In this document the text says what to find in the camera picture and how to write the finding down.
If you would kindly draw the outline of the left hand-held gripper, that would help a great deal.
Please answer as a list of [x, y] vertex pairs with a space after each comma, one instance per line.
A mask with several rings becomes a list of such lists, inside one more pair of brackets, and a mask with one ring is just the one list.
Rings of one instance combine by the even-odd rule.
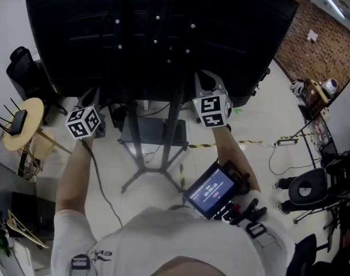
[[99, 99], [101, 88], [98, 87], [95, 96], [94, 89], [86, 91], [76, 104], [78, 110], [68, 113], [65, 126], [74, 140], [80, 140], [95, 135], [96, 138], [103, 138], [106, 134], [105, 116], [99, 114]]

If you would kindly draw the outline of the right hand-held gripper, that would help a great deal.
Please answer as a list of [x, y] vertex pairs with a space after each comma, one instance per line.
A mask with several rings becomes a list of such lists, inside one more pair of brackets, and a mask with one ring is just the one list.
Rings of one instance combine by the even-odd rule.
[[[224, 82], [220, 76], [208, 71], [202, 70], [203, 86], [196, 72], [195, 93], [198, 98], [193, 99], [193, 104], [204, 128], [225, 127], [228, 124], [228, 118], [232, 112], [232, 102], [228, 97]], [[205, 95], [205, 91], [212, 91], [211, 94]]]

